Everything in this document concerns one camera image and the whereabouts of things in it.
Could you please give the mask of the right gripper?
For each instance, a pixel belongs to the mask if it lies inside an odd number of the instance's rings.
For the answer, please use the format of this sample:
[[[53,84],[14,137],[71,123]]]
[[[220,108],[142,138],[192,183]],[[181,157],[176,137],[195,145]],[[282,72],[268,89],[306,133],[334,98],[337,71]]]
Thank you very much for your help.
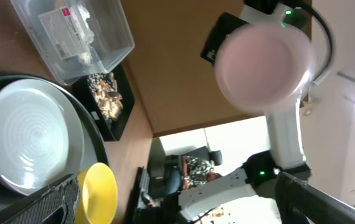
[[[217,53],[223,41],[234,30],[245,25],[247,25],[247,22],[239,17],[233,16],[228,12],[222,13],[207,36],[200,54],[201,58],[214,65]]]

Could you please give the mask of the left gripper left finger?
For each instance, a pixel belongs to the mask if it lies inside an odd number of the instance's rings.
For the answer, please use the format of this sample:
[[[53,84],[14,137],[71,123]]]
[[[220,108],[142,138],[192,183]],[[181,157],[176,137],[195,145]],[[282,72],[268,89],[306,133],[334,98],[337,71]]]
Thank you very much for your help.
[[[75,223],[79,200],[75,174],[66,175],[28,196],[0,185],[0,223]]]

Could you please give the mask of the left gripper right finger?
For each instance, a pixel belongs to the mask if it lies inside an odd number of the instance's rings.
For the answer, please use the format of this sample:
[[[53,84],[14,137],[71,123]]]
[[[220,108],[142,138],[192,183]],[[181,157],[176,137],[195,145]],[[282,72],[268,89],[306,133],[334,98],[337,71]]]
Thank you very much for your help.
[[[275,201],[282,223],[355,224],[355,208],[286,172],[276,179]]]

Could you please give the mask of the yellow bowl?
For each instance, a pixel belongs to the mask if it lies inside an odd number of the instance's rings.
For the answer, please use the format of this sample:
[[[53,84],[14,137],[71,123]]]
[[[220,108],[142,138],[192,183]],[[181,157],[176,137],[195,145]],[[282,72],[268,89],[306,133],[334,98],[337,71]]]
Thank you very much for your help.
[[[118,187],[111,169],[98,162],[77,176],[80,196],[75,223],[110,224],[118,206]]]

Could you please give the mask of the pink cup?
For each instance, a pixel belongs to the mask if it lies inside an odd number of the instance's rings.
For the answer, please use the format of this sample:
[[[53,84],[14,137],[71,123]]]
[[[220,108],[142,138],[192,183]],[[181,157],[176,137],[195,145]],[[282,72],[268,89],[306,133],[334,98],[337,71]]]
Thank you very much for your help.
[[[285,111],[299,103],[315,75],[316,55],[293,26],[244,25],[221,44],[214,63],[220,92],[245,112]]]

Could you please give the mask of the food scraps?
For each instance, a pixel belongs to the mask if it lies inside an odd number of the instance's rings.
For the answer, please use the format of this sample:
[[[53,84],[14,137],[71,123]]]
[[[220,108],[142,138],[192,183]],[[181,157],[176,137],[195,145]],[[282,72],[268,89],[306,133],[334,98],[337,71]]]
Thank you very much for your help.
[[[88,86],[102,115],[117,121],[123,110],[122,95],[113,72],[95,73],[88,76]]]

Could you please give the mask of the white napkin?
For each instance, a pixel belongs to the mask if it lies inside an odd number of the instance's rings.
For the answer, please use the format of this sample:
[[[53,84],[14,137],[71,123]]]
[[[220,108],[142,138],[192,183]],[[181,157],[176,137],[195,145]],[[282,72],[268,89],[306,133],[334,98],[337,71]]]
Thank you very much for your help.
[[[92,64],[90,44],[94,41],[95,34],[89,28],[87,20],[90,13],[83,3],[78,3],[76,8],[67,7],[65,1],[56,0],[55,7],[60,10],[67,26],[72,30],[73,37],[73,56],[78,57],[78,61],[85,66]]]

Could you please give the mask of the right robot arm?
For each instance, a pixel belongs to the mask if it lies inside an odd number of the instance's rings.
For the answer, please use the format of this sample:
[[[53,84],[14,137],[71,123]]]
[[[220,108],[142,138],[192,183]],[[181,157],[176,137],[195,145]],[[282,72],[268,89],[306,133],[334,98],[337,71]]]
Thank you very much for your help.
[[[161,205],[163,222],[190,223],[240,198],[272,198],[278,171],[310,174],[299,110],[316,60],[307,35],[284,21],[296,8],[310,10],[303,1],[245,1],[242,25],[225,38],[214,61],[217,84],[227,100],[265,114],[269,150],[206,185],[168,195]]]

